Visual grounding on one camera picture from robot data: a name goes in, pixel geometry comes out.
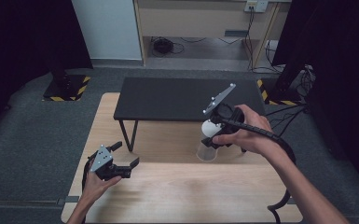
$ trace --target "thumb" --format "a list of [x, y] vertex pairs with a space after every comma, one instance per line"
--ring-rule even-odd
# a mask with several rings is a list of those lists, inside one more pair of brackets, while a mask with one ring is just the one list
[[120, 175], [115, 176], [115, 177], [113, 177], [112, 179], [108, 180], [108, 181], [107, 181], [107, 184], [108, 184], [109, 187], [114, 186], [114, 185], [116, 185], [116, 183], [117, 183], [118, 181], [120, 181], [120, 179], [121, 179], [121, 176], [120, 176]]

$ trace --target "black curtain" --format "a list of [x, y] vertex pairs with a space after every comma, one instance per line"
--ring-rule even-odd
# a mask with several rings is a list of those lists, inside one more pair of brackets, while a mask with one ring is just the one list
[[51, 67], [92, 68], [72, 2], [0, 0], [0, 114], [13, 92]]
[[[320, 5], [318, 23], [308, 27]], [[309, 34], [299, 38], [304, 31]], [[359, 173], [359, 3], [293, 0], [273, 63], [296, 58], [298, 41], [308, 56], [298, 63], [312, 65], [316, 75], [306, 98], [315, 123], [333, 155], [350, 160]]]

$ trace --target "yellow and black hazard tape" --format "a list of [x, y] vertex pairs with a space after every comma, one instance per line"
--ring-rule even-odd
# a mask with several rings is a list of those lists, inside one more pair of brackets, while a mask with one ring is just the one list
[[264, 104], [266, 105], [302, 105], [300, 101], [277, 101], [270, 100], [269, 94], [267, 93], [266, 87], [263, 84], [263, 81], [259, 79], [257, 81], [257, 86], [260, 89], [261, 96], [263, 98]]
[[86, 90], [87, 84], [89, 83], [90, 77], [84, 77], [78, 86], [77, 94], [74, 96], [49, 96], [44, 97], [45, 101], [78, 101], [80, 100], [83, 92]]

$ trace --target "electrical cable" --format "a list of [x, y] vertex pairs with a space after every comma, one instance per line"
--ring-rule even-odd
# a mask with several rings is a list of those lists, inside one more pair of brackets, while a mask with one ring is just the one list
[[[83, 178], [81, 180], [81, 191], [83, 192], [84, 190], [84, 187], [86, 186], [86, 180], [87, 180], [87, 173], [89, 172], [89, 168], [90, 168], [90, 157], [89, 159], [87, 160], [86, 164], [84, 165], [84, 168], [83, 168]], [[83, 218], [81, 224], [85, 224], [86, 223], [86, 217]]]
[[[296, 164], [296, 157], [295, 157], [295, 153], [293, 152], [293, 149], [279, 135], [277, 135], [275, 133], [268, 132], [264, 129], [260, 129], [255, 126], [251, 126], [251, 125], [241, 123], [238, 121], [234, 121], [234, 120], [223, 119], [222, 123], [234, 126], [238, 129], [243, 129], [243, 130], [246, 130], [246, 131], [249, 131], [252, 133], [258, 133], [263, 136], [266, 136], [267, 138], [271, 139], [272, 141], [274, 141], [275, 143], [280, 145], [281, 148], [286, 152], [287, 156], [292, 161], [292, 163]], [[287, 204], [287, 202], [289, 201], [289, 199], [290, 199], [290, 192], [288, 190], [286, 190], [284, 193], [284, 196], [278, 203], [267, 206], [267, 209], [269, 209], [269, 211], [274, 215], [275, 222], [277, 224], [281, 223], [281, 219], [280, 219], [278, 213], [276, 212], [276, 210], [285, 206]]]
[[254, 68], [252, 68], [252, 69], [250, 69], [253, 73], [257, 73], [257, 74], [266, 74], [266, 72], [257, 72], [256, 70], [257, 69], [267, 69], [267, 70], [270, 70], [272, 73], [269, 73], [269, 74], [277, 74], [277, 75], [279, 75], [280, 74], [280, 72], [277, 72], [277, 71], [275, 71], [274, 69], [272, 69], [272, 68], [269, 68], [269, 67], [263, 67], [263, 66], [261, 66], [261, 67], [254, 67]]
[[289, 107], [287, 107], [287, 108], [283, 108], [283, 109], [279, 109], [279, 110], [270, 112], [270, 113], [266, 114], [266, 116], [273, 115], [273, 114], [276, 114], [276, 113], [281, 112], [281, 111], [284, 111], [284, 110], [293, 109], [293, 108], [296, 108], [296, 107], [299, 107], [299, 106], [304, 106], [304, 105], [307, 105], [307, 104], [292, 105], [292, 106], [289, 106]]
[[269, 57], [269, 52], [270, 52], [270, 51], [275, 51], [275, 50], [269, 48], [269, 42], [268, 42], [267, 47], [266, 47], [266, 58], [267, 58], [267, 60], [269, 61], [269, 65], [273, 68], [273, 70], [275, 70], [277, 73], [281, 74], [282, 71], [279, 71], [278, 69], [275, 68], [274, 65], [272, 65], [272, 61], [271, 61], [271, 59], [270, 59], [270, 57]]
[[306, 97], [312, 89], [314, 81], [315, 75], [313, 74], [313, 70], [305, 65], [304, 70], [301, 73], [300, 83], [296, 86], [297, 93], [302, 97]]
[[224, 39], [222, 39], [222, 38], [219, 38], [219, 40], [225, 42], [226, 44], [234, 44], [235, 42], [237, 42], [237, 41], [239, 41], [239, 40], [241, 40], [241, 39], [239, 38], [239, 39], [236, 39], [236, 40], [231, 41], [231, 42], [228, 42], [228, 41], [226, 41], [226, 40], [224, 40]]
[[283, 133], [286, 131], [286, 129], [289, 127], [289, 124], [301, 113], [301, 112], [303, 112], [303, 111], [305, 111], [306, 110], [306, 108], [302, 108], [302, 109], [300, 109], [300, 110], [298, 110], [297, 112], [296, 112], [296, 114], [294, 114], [293, 116], [292, 116], [292, 118], [290, 118], [290, 120], [286, 123], [286, 125], [284, 126], [284, 128], [283, 128], [283, 130], [281, 131], [281, 133], [280, 134], [278, 134], [278, 136], [282, 136], [283, 135]]
[[151, 42], [153, 43], [153, 50], [152, 54], [156, 57], [164, 57], [168, 53], [172, 54], [178, 54], [185, 50], [185, 46], [178, 43], [173, 43], [171, 40], [164, 38], [164, 37], [157, 37], [151, 39]]
[[253, 20], [255, 18], [255, 10], [253, 7], [250, 7], [250, 19], [249, 19], [249, 25], [248, 25], [248, 34], [245, 37], [245, 47], [249, 50], [249, 54], [250, 54], [250, 59], [249, 59], [249, 63], [248, 63], [248, 70], [253, 70], [253, 46], [252, 46], [252, 41], [251, 41], [251, 28], [252, 28], [252, 24], [253, 24]]
[[278, 127], [278, 125], [280, 125], [280, 124], [281, 124], [282, 122], [284, 122], [285, 120], [292, 118], [294, 115], [295, 115], [295, 114], [289, 114], [289, 113], [287, 113], [287, 114], [285, 114], [285, 115], [283, 116], [282, 119], [272, 119], [272, 120], [270, 120], [270, 121], [269, 121], [269, 124], [272, 124], [273, 121], [279, 121], [277, 124], [275, 124], [275, 126], [271, 127], [271, 129], [274, 130], [276, 127]]
[[200, 42], [200, 41], [206, 39], [206, 37], [201, 38], [201, 39], [199, 39], [199, 40], [186, 40], [186, 39], [184, 39], [183, 37], [181, 37], [181, 39], [182, 39], [183, 41], [188, 42], [188, 43], [197, 43], [197, 42]]

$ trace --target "power outlet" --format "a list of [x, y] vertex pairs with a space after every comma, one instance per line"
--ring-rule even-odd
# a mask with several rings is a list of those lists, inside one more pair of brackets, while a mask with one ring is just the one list
[[269, 1], [258, 1], [257, 6], [255, 7], [255, 12], [265, 12], [268, 4]]
[[245, 8], [243, 9], [243, 11], [255, 11], [257, 7], [257, 1], [246, 1], [246, 5]]

